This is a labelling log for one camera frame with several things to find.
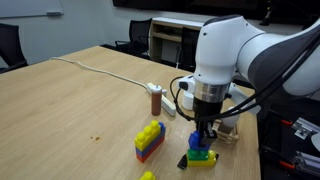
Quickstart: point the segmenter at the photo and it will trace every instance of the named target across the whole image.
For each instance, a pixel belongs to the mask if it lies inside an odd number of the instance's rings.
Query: white wall
[[[204,22],[212,17],[172,12],[141,11],[113,7],[112,0],[60,0],[64,15],[60,17],[0,18],[1,23],[20,26],[22,50],[29,64],[61,56],[100,44],[114,45],[128,40],[131,19],[169,17]],[[272,24],[268,27],[249,21],[268,32],[292,34],[299,26]]]

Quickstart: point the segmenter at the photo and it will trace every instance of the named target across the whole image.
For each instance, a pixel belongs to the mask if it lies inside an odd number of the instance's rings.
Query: table surface
[[[189,74],[102,47],[63,57],[167,90]],[[235,146],[211,147],[220,155],[215,167],[181,170],[195,124],[163,109],[152,116],[150,98],[141,86],[59,60],[1,74],[1,179],[138,179],[147,170],[165,180],[260,179],[254,115],[241,115]],[[153,119],[165,124],[166,139],[140,163],[134,138]]]

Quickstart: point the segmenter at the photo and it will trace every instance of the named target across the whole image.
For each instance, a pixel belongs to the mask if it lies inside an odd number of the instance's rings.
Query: black office chair
[[[0,23],[0,56],[8,65],[0,68],[0,73],[28,66],[20,46],[19,26]]]
[[[181,46],[177,48],[177,68],[194,72],[196,69],[196,50],[199,37],[199,30],[186,27],[182,28]]]
[[[115,41],[117,50],[131,54],[133,56],[142,56],[149,50],[149,29],[152,19],[144,21],[131,20],[129,27],[128,41]]]

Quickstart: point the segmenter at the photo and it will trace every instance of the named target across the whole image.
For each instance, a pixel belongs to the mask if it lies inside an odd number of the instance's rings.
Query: stacked lego bricks
[[[139,132],[135,138],[136,156],[142,163],[164,141],[166,128],[162,122],[151,121],[143,132]]]
[[[189,147],[187,156],[187,166],[214,166],[217,161],[217,154],[209,150],[210,145],[199,147],[199,132],[195,131],[190,134]]]

